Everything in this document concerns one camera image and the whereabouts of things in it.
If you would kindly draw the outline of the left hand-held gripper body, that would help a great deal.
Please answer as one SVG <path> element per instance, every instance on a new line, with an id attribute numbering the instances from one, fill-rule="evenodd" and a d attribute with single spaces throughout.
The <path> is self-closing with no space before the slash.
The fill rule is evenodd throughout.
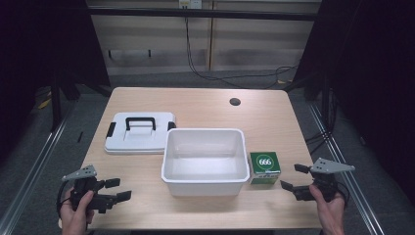
<path id="1" fill-rule="evenodd" d="M 104 184 L 106 180 L 98 180 L 96 176 L 97 171 L 92 164 L 63 176 L 62 187 L 65 187 L 69 181 L 73 182 L 73 191 L 70 193 L 68 200 L 74 211 L 77 210 L 81 198 L 88 191 L 94 192 L 93 199 L 87 207 L 89 210 L 105 213 L 116 204 L 116 196 L 100 195 L 98 193 L 99 190 L 105 188 Z"/>

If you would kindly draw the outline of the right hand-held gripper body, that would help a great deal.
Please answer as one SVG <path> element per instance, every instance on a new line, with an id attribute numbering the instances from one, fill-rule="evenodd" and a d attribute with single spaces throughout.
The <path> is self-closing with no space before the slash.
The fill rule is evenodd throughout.
<path id="1" fill-rule="evenodd" d="M 341 164 L 322 158 L 309 166 L 309 173 L 313 178 L 312 184 L 322 192 L 326 202 L 332 201 L 336 193 L 340 193 L 344 200 L 348 201 L 348 189 L 337 181 L 335 174 L 354 170 L 354 165 Z"/>

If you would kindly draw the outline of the person's right hand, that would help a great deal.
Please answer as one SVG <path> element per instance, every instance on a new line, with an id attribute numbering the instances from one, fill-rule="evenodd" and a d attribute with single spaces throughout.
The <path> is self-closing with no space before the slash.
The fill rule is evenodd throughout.
<path id="1" fill-rule="evenodd" d="M 344 197 L 340 193 L 336 193 L 332 201 L 326 202 L 322 192 L 315 185 L 310 185 L 309 190 L 317 205 L 317 213 L 322 226 L 322 234 L 345 235 Z"/>

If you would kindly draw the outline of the person's left hand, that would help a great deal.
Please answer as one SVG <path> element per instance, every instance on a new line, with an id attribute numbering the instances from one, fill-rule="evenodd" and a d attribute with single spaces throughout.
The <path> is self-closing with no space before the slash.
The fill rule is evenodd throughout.
<path id="1" fill-rule="evenodd" d="M 88 191 L 80 200 L 77 210 L 72 209 L 70 201 L 66 201 L 60 208 L 62 221 L 62 235 L 84 235 L 88 224 L 92 223 L 94 212 L 87 209 L 94 196 Z"/>

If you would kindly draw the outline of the green and white carton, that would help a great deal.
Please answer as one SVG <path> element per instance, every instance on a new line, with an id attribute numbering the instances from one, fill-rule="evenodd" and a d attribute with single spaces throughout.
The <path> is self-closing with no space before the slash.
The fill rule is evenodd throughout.
<path id="1" fill-rule="evenodd" d="M 275 152 L 251 152 L 251 184 L 274 184 L 281 174 Z"/>

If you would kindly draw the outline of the black metal stand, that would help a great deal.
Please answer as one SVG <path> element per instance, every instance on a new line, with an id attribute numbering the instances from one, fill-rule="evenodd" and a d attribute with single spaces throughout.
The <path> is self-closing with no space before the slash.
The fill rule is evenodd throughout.
<path id="1" fill-rule="evenodd" d="M 53 82 L 51 85 L 51 101 L 53 113 L 51 131 L 54 132 L 62 121 L 60 76 L 57 71 L 55 71 L 53 75 Z"/>

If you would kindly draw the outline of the yellow floor tape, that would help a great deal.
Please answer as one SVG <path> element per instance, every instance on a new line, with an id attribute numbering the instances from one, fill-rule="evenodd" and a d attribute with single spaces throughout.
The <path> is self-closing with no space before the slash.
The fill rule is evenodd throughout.
<path id="1" fill-rule="evenodd" d="M 52 94 L 49 93 L 43 100 L 42 102 L 38 105 L 37 109 L 42 110 L 44 108 L 46 108 L 48 106 L 48 104 L 51 102 L 52 100 Z"/>

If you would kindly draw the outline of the white plastic storage box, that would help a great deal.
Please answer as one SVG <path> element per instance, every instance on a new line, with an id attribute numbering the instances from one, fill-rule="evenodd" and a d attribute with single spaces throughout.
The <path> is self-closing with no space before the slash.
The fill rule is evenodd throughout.
<path id="1" fill-rule="evenodd" d="M 174 128 L 167 132 L 161 179 L 171 195 L 236 196 L 250 177 L 241 130 Z"/>

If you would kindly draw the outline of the black curtain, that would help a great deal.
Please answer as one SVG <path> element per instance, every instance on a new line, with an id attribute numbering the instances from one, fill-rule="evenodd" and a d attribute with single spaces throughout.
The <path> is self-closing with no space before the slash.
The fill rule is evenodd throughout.
<path id="1" fill-rule="evenodd" d="M 415 0 L 321 0 L 294 81 L 310 98 L 330 84 L 415 204 Z"/>
<path id="2" fill-rule="evenodd" d="M 0 0 L 0 163 L 9 158 L 43 86 L 110 84 L 86 0 Z"/>

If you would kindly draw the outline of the aluminium floor rail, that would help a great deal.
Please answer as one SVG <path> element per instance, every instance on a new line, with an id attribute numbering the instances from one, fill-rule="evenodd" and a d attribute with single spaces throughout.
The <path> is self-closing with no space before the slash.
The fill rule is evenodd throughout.
<path id="1" fill-rule="evenodd" d="M 75 101 L 69 102 L 68 108 L 62 115 L 61 120 L 58 121 L 53 130 L 49 133 L 48 138 L 46 139 L 41 151 L 38 153 L 32 168 L 27 173 L 19 192 L 13 202 L 6 209 L 3 217 L 0 219 L 0 235 L 12 235 L 41 172 L 48 163 L 52 152 L 62 136 L 68 122 L 68 118 L 71 115 L 75 104 Z"/>
<path id="2" fill-rule="evenodd" d="M 332 159 L 337 163 L 344 164 L 346 162 L 344 154 L 340 150 L 340 147 L 338 146 L 333 135 L 328 132 L 327 128 L 323 124 L 323 117 L 318 107 L 315 104 L 311 103 L 309 104 L 309 108 L 319 131 L 323 134 L 324 143 L 328 147 Z M 378 220 L 378 217 L 374 213 L 372 207 L 361 191 L 358 182 L 354 177 L 354 174 L 351 171 L 342 172 L 341 176 L 369 233 L 371 235 L 386 235 L 380 221 Z"/>

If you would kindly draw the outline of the black horizontal frame bar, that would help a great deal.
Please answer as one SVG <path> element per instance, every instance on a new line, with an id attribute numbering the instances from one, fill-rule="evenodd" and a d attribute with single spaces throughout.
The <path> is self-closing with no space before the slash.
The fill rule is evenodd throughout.
<path id="1" fill-rule="evenodd" d="M 278 20 L 314 22 L 321 19 L 318 14 L 279 13 L 225 10 L 180 10 L 180 9 L 148 9 L 148 8 L 104 8 L 90 7 L 90 15 L 100 16 L 137 16 L 137 17 L 177 17 L 208 19 L 243 19 L 243 20 Z"/>

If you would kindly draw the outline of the white wall power outlet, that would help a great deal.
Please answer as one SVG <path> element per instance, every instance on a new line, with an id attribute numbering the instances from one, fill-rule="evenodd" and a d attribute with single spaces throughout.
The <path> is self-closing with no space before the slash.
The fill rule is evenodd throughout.
<path id="1" fill-rule="evenodd" d="M 203 8 L 202 0 L 178 0 L 180 9 L 194 9 L 201 10 Z"/>

